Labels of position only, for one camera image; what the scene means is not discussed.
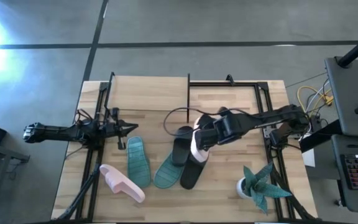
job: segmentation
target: succulent plant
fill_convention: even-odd
[[[256,206],[258,206],[267,215],[267,202],[266,197],[280,198],[291,196],[290,192],[287,192],[280,187],[267,183],[269,174],[273,169],[273,164],[269,163],[262,168],[257,174],[253,174],[252,171],[244,166],[244,176],[246,177],[243,193],[252,197]]]

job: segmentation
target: gray floor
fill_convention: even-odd
[[[0,44],[90,44],[102,0],[0,0]],[[358,40],[354,0],[110,0],[100,43],[188,41]],[[185,76],[195,80],[284,80],[291,85],[325,72],[324,58],[353,46],[187,47],[98,49],[90,80],[118,75]],[[0,127],[5,145],[31,155],[0,194],[0,223],[50,218],[66,142],[25,144],[25,125],[69,125],[89,49],[0,50]],[[302,85],[320,88],[321,75],[287,88],[291,103]],[[301,99],[311,94],[304,92]],[[334,105],[321,110],[336,119]],[[318,215],[358,223],[358,213],[338,208],[335,181],[310,179]]]

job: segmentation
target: pink slipper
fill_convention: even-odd
[[[114,194],[123,191],[139,203],[144,201],[145,195],[142,189],[140,189],[116,168],[107,164],[102,164],[99,170],[100,173],[104,175],[106,183],[109,185]]]

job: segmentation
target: white pot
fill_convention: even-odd
[[[239,181],[237,182],[237,184],[236,184],[237,194],[240,196],[240,198],[243,198],[243,199],[252,198],[252,197],[250,197],[250,196],[248,196],[248,195],[246,195],[246,194],[244,194],[244,193],[242,192],[241,183],[242,183],[242,181],[244,181],[245,179],[246,179],[246,178],[243,177],[241,180],[239,180]]]

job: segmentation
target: wooden tabletop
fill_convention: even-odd
[[[266,82],[269,85],[273,108],[287,105],[284,82],[278,80]],[[99,85],[100,82],[84,82],[78,108],[94,114]],[[170,110],[185,107],[186,104],[187,78],[128,76],[114,78],[108,107],[119,107],[120,119],[139,124],[139,127],[128,137],[142,137],[145,153],[150,159],[152,177],[173,146],[174,138],[162,128],[163,119]],[[191,87],[190,106],[210,112],[217,112],[218,108],[225,106],[242,108],[248,113],[258,113],[255,91],[251,87]],[[174,132],[181,126],[192,126],[199,116],[199,113],[191,111],[190,123],[187,124],[185,112],[173,113],[167,121],[167,127]],[[116,143],[116,138],[109,138],[106,141],[103,163],[114,166],[126,175],[126,151],[118,150]],[[79,147],[78,143],[71,142],[67,153]],[[86,150],[73,154],[65,161],[52,218],[61,215],[78,193]],[[291,191],[306,210],[317,217],[301,152],[286,148],[283,157]],[[236,182],[243,177],[242,166],[250,167],[257,172],[266,164],[262,131],[256,129],[236,142],[211,148],[209,160],[192,190],[183,189],[178,182],[169,189],[158,189],[151,184],[143,189],[146,195],[145,201],[137,203],[124,193],[113,194],[104,178],[100,177],[93,220],[105,223],[277,221],[273,199],[267,198],[268,215],[266,216],[252,200],[241,199],[236,193]],[[84,214],[88,208],[88,199],[89,193],[86,197]],[[284,200],[282,204],[284,216],[287,217]]]

